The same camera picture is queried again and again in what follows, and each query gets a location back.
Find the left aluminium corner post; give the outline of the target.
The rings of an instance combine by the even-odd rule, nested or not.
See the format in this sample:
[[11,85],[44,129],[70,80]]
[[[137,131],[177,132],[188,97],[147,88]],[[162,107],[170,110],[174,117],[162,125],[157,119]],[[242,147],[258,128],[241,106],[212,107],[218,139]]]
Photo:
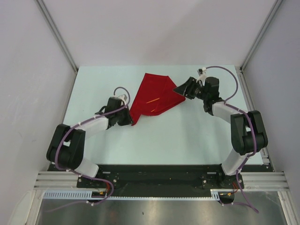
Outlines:
[[56,40],[59,48],[61,49],[62,53],[64,54],[67,62],[71,66],[72,70],[75,72],[75,74],[78,73],[78,66],[75,63],[75,60],[73,56],[71,55],[71,52],[69,51],[69,48],[61,35],[61,32],[58,29],[58,26],[56,25],[56,22],[54,21],[47,5],[43,0],[34,0],[36,3],[41,15],[43,16],[47,26],[49,27],[52,35],[54,36],[54,39]]

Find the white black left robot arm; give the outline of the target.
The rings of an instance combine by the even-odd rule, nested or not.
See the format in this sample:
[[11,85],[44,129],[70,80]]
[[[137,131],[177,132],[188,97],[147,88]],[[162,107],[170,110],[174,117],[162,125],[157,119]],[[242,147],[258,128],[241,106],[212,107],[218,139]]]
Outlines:
[[125,94],[110,97],[107,105],[92,118],[72,127],[59,124],[47,150],[46,159],[59,170],[72,170],[87,176],[87,182],[95,188],[101,186],[104,178],[98,173],[99,166],[84,157],[85,141],[115,125],[131,125],[133,120],[129,113],[129,100]]

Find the red cloth napkin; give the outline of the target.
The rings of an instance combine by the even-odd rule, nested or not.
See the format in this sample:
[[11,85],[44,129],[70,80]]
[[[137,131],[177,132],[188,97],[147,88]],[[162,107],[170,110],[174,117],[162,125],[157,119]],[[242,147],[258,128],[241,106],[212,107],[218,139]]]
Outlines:
[[[175,92],[176,84],[169,76],[146,73],[140,84],[130,109],[130,115],[135,125],[143,116],[158,116],[185,101],[185,97]],[[146,102],[160,98],[158,101]]]

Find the right aluminium corner post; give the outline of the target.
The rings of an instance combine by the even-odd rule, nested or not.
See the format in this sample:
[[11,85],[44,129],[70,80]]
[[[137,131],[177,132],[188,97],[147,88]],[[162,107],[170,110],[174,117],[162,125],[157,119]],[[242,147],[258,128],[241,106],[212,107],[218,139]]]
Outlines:
[[253,55],[255,54],[259,44],[263,40],[264,36],[266,35],[266,32],[268,31],[271,23],[274,21],[277,13],[279,12],[280,8],[282,7],[285,0],[276,0],[274,4],[271,7],[271,10],[269,11],[266,19],[264,20],[258,34],[256,35],[253,44],[251,45],[249,51],[246,54],[246,57],[244,58],[241,66],[240,71],[244,72],[247,65],[249,64],[250,60],[252,59]]

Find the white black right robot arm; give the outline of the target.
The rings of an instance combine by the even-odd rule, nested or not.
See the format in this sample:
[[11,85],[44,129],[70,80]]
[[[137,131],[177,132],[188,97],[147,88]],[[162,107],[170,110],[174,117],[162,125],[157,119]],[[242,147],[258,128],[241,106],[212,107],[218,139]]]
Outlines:
[[229,187],[233,183],[232,175],[240,173],[245,163],[268,145],[261,113],[246,112],[225,102],[219,96],[219,79],[215,77],[205,78],[204,83],[190,77],[173,91],[188,99],[202,100],[206,113],[230,124],[232,150],[221,164],[223,172],[216,176],[221,188]]

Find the aluminium corner post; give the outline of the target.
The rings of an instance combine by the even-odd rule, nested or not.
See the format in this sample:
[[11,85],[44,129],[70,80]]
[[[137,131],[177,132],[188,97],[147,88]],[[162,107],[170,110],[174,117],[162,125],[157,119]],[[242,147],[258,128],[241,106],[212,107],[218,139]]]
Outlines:
[[52,35],[54,36],[54,39],[56,40],[59,48],[61,49],[62,53],[64,54],[67,62],[71,66],[72,70],[75,72],[75,74],[78,73],[78,66],[75,63],[75,60],[73,56],[71,55],[71,52],[69,51],[69,48],[61,35],[61,32],[58,29],[58,26],[56,25],[56,22],[54,21],[47,5],[43,0],[34,0],[36,3],[41,15],[43,16],[47,26],[49,27]]
[[253,44],[251,45],[249,51],[246,54],[246,57],[244,58],[241,66],[240,71],[244,72],[247,65],[249,64],[250,60],[252,59],[253,55],[255,54],[259,44],[263,40],[264,36],[266,35],[266,32],[268,31],[271,23],[274,21],[277,13],[279,12],[280,8],[282,7],[285,0],[276,0],[274,4],[271,7],[271,10],[269,11],[266,19],[264,20],[258,34],[256,35]]

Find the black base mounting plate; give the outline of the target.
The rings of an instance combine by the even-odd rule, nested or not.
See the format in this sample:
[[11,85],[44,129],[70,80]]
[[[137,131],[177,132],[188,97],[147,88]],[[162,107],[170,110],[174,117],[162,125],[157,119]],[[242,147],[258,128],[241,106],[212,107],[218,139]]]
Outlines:
[[198,198],[244,187],[248,174],[271,172],[270,165],[245,165],[231,176],[220,165],[102,165],[94,180],[76,175],[75,187],[102,192],[109,185],[111,197],[120,198]]

